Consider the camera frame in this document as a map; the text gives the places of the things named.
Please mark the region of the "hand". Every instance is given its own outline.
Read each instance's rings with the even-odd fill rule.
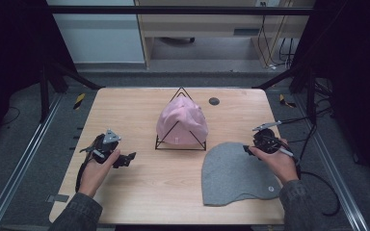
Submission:
[[[287,140],[280,139],[284,143],[287,143]],[[293,158],[277,151],[273,154],[268,154],[257,147],[250,146],[249,150],[260,160],[264,161],[275,176],[281,181],[281,184],[285,185],[291,180],[298,180],[299,177],[296,171],[296,165],[294,164]]]
[[[83,171],[79,193],[93,198],[118,157],[119,150],[116,149],[103,164],[99,164],[95,160],[90,160]]]

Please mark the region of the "wooden table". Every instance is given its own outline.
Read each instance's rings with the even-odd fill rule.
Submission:
[[[100,223],[119,224],[281,224],[278,199],[249,199],[224,207],[203,206],[201,168],[212,147],[225,141],[252,144],[253,127],[274,121],[263,90],[186,89],[208,124],[206,151],[155,150],[156,123],[178,89],[102,89],[90,111],[59,194],[74,195],[78,169],[96,136],[108,128],[121,136],[121,154],[136,151],[129,167],[111,169],[95,200]],[[217,97],[220,104],[210,105]],[[55,202],[50,220],[66,207]]]

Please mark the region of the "gray fabric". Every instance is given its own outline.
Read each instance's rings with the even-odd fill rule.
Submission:
[[[244,199],[273,199],[280,185],[267,165],[250,156],[239,142],[213,147],[202,167],[203,204],[224,206]]]

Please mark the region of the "sleeve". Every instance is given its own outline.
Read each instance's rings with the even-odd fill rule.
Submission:
[[[95,200],[78,192],[49,230],[96,230],[102,210]]]
[[[326,230],[322,214],[302,181],[288,182],[279,198],[284,208],[284,230]]]

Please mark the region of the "wall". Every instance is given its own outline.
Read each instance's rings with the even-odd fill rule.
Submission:
[[[61,6],[133,6],[132,0],[47,0]],[[117,64],[144,64],[134,14],[54,14],[76,67],[104,68]]]

